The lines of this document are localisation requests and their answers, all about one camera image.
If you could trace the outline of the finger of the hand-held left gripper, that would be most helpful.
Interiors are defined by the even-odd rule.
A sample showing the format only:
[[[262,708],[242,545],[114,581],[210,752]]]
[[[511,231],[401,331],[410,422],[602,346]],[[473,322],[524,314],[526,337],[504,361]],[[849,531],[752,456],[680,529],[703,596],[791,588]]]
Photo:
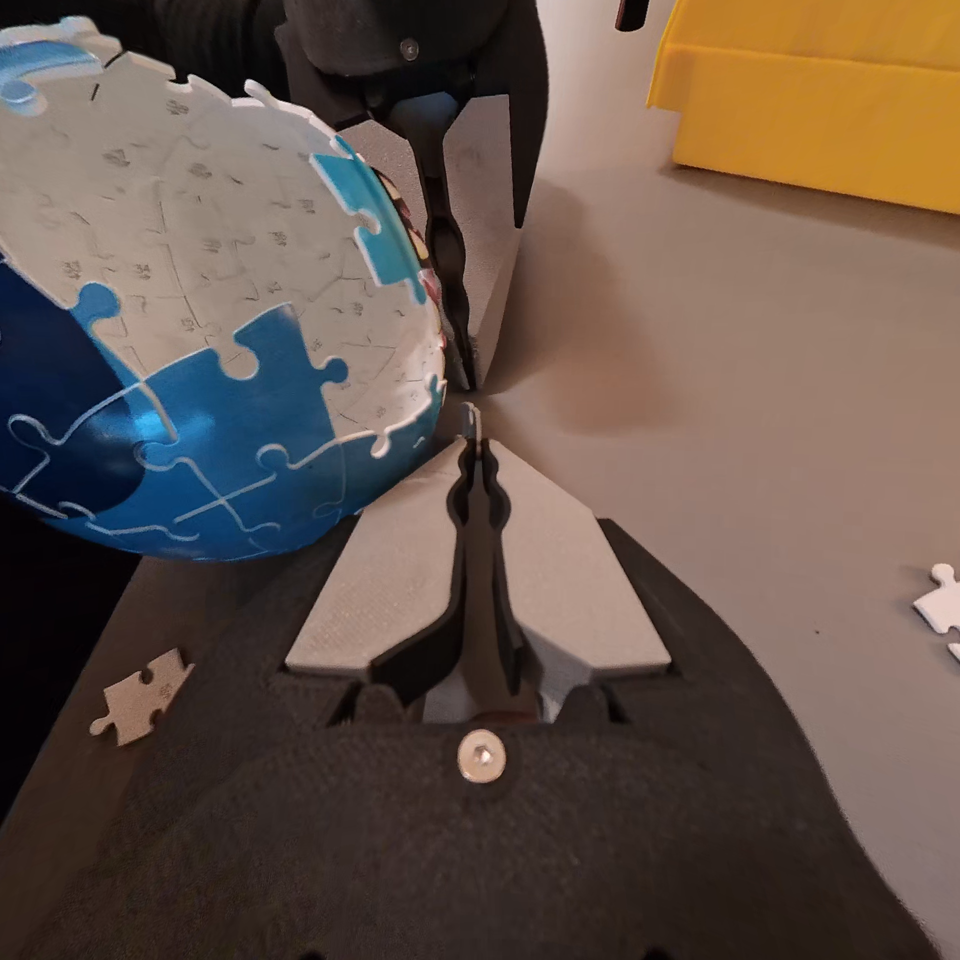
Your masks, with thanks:
[[[427,98],[441,158],[429,230],[439,238],[440,318],[449,377],[462,392],[483,387],[497,350],[521,229],[515,222],[511,114],[505,94],[459,105]]]
[[[396,187],[413,226],[429,244],[429,210],[422,174],[443,180],[442,153],[433,148],[416,151],[407,139],[374,119],[344,129],[341,136],[370,167]]]

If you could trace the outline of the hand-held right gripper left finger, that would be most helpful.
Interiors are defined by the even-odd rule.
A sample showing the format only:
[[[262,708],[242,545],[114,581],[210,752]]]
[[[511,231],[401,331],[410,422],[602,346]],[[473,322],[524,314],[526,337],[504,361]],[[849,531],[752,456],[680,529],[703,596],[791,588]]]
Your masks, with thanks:
[[[409,705],[463,646],[474,446],[457,438],[362,511],[285,666],[391,688]]]

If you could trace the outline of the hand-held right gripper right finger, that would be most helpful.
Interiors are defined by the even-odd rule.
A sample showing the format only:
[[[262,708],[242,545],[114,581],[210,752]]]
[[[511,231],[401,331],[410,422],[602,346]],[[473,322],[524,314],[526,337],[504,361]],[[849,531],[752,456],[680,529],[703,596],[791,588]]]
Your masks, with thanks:
[[[671,655],[594,512],[503,443],[482,443],[492,598],[508,689],[553,723],[573,690],[658,676]]]

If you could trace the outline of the blue and white puzzle ball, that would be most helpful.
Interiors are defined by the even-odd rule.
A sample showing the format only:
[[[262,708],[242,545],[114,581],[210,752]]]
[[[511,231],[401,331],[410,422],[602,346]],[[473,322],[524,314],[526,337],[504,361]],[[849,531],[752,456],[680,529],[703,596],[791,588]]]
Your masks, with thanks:
[[[2,30],[2,495],[134,554],[310,545],[416,470],[447,382],[396,188],[303,107],[86,17]]]

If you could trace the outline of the person's left forearm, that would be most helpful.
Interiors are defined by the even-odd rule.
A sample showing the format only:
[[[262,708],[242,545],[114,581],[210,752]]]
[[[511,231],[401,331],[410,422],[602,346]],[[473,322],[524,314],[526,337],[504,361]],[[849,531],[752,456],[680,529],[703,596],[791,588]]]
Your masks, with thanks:
[[[286,21],[282,1],[94,2],[87,16],[126,50],[172,66],[179,82],[195,75],[240,97],[254,80],[288,97],[275,37]]]

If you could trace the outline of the yellow plastic bin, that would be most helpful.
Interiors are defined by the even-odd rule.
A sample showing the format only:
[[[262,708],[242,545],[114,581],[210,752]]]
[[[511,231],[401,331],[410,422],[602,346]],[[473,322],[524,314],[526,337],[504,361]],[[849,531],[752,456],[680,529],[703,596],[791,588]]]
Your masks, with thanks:
[[[678,165],[959,212],[957,1],[679,1],[647,105]]]

